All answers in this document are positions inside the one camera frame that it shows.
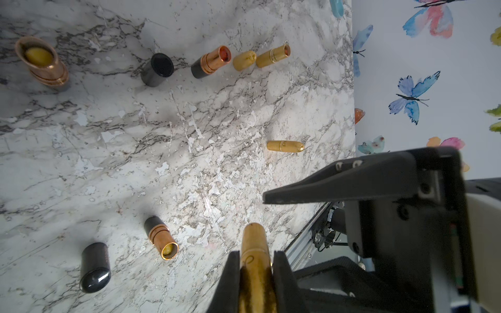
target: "marble countertop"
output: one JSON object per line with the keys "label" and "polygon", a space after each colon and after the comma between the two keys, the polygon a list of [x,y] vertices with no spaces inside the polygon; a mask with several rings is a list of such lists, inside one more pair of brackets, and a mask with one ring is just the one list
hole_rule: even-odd
{"label": "marble countertop", "polygon": [[[204,312],[249,222],[283,249],[318,208],[264,205],[266,190],[355,156],[351,1],[70,0],[2,4],[0,307],[5,312]],[[55,93],[14,53],[51,43],[70,71]],[[288,42],[292,55],[202,80],[190,65]],[[154,52],[175,73],[144,86]],[[266,150],[297,140],[298,154]],[[162,261],[143,230],[159,216],[180,245]],[[79,290],[81,252],[109,246],[112,278]]]}

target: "blue butterfly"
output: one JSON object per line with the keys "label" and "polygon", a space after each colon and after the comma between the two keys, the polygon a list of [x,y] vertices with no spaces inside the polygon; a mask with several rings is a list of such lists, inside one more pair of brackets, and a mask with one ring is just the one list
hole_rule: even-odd
{"label": "blue butterfly", "polygon": [[372,33],[372,29],[373,26],[369,25],[363,31],[358,31],[357,35],[355,36],[355,39],[353,40],[353,73],[355,74],[356,77],[360,76],[360,67],[358,66],[357,55],[365,57],[363,54],[361,54],[361,52],[364,52],[365,49],[362,51],[360,51],[360,49],[362,49],[362,46],[369,38],[369,35]]}
{"label": "blue butterfly", "polygon": [[417,125],[417,122],[419,121],[419,106],[417,103],[421,102],[422,104],[428,106],[423,101],[429,100],[418,99],[417,97],[424,94],[433,84],[435,84],[439,76],[440,71],[426,77],[424,81],[419,80],[416,86],[414,86],[412,77],[407,76],[406,78],[401,78],[398,82],[398,89],[400,89],[405,96],[397,94],[400,99],[393,101],[388,106],[388,108],[390,108],[390,114],[397,114],[405,107],[404,112],[407,113],[411,122]]}

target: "lipstick tube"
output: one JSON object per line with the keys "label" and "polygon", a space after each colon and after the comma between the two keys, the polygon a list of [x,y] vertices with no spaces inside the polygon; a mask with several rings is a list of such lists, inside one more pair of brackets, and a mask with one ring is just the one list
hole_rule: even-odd
{"label": "lipstick tube", "polygon": [[262,55],[258,56],[256,65],[258,68],[263,68],[280,60],[286,59],[290,55],[291,47],[289,47],[289,45],[283,45],[281,47],[266,51]]}
{"label": "lipstick tube", "polygon": [[[42,48],[52,55],[52,62],[48,66],[38,66],[28,60],[25,53],[29,48],[34,47]],[[28,66],[30,73],[37,81],[57,90],[63,90],[68,86],[70,79],[68,69],[61,62],[56,50],[51,45],[35,37],[21,37],[16,42],[15,50],[18,57]]]}
{"label": "lipstick tube", "polygon": [[299,141],[271,140],[266,143],[266,148],[271,151],[297,153],[305,149]]}
{"label": "lipstick tube", "polygon": [[169,228],[157,216],[152,216],[144,222],[144,230],[148,239],[155,245],[158,253],[164,260],[171,260],[179,251],[179,245],[172,238]]}
{"label": "lipstick tube", "polygon": [[233,59],[233,67],[237,71],[243,71],[256,62],[256,53],[254,51],[246,51]]}
{"label": "lipstick tube", "polygon": [[195,78],[202,79],[217,71],[231,61],[231,52],[226,46],[221,46],[211,53],[203,55],[191,66]]}

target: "watercolor butterfly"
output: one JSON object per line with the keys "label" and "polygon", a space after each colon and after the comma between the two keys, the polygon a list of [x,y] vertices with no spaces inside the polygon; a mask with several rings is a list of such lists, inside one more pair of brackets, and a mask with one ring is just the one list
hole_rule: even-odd
{"label": "watercolor butterfly", "polygon": [[464,0],[415,0],[425,3],[416,8],[423,8],[411,17],[403,26],[407,35],[416,37],[430,23],[430,34],[450,38],[452,36],[452,13],[448,3]]}
{"label": "watercolor butterfly", "polygon": [[369,141],[369,144],[367,144],[365,141],[358,146],[358,151],[362,152],[363,154],[374,154],[374,153],[381,153],[383,152],[384,149],[384,137],[383,136],[377,136],[374,138],[374,142]]}
{"label": "watercolor butterfly", "polygon": [[365,57],[365,55],[361,54],[361,52],[364,52],[365,49],[362,51],[360,51],[360,49],[362,49],[362,46],[369,38],[369,35],[371,35],[372,29],[373,29],[373,26],[369,25],[363,31],[358,31],[357,35],[355,36],[355,39],[353,40],[353,73],[355,74],[355,77],[360,76],[360,67],[358,66],[358,56],[357,55],[361,55],[361,56]]}
{"label": "watercolor butterfly", "polygon": [[[497,108],[495,108],[495,109],[487,110],[486,113],[489,115],[495,116],[495,117],[501,117],[501,104],[498,105]],[[497,122],[497,123],[492,124],[489,127],[489,130],[492,132],[499,132],[501,134],[501,122]]]}
{"label": "watercolor butterfly", "polygon": [[355,108],[355,124],[360,122],[360,120],[365,116],[364,110]]}
{"label": "watercolor butterfly", "polygon": [[400,89],[405,96],[396,94],[400,97],[400,99],[390,103],[388,106],[388,108],[390,108],[390,114],[397,114],[405,107],[404,112],[407,113],[411,122],[417,125],[417,122],[419,121],[419,105],[417,103],[421,102],[422,104],[428,106],[423,101],[429,100],[418,99],[417,97],[424,94],[433,84],[435,84],[439,76],[440,71],[426,77],[424,81],[419,80],[416,86],[414,86],[414,81],[411,76],[401,78],[398,82],[398,89]]}
{"label": "watercolor butterfly", "polygon": [[[442,141],[442,143],[440,143],[441,141],[442,140],[438,137],[432,137],[432,138],[428,139],[428,143],[426,144],[426,146],[427,147],[447,146],[447,147],[456,148],[457,150],[460,150],[465,146],[464,141],[462,141],[461,139],[459,139],[457,137],[451,137],[451,138],[445,139],[444,141]],[[462,170],[463,170],[463,172],[469,171],[468,164],[463,162]]]}

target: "screw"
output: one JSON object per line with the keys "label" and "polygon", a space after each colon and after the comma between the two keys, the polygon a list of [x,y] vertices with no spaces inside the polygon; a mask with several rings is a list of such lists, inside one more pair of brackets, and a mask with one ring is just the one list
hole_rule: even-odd
{"label": "screw", "polygon": [[407,221],[409,219],[409,210],[407,210],[405,206],[399,205],[397,208],[397,213],[398,216],[404,221]]}
{"label": "screw", "polygon": [[362,160],[355,160],[355,161],[353,161],[353,165],[352,165],[353,168],[355,168],[357,166],[360,166],[360,165],[362,165]]}

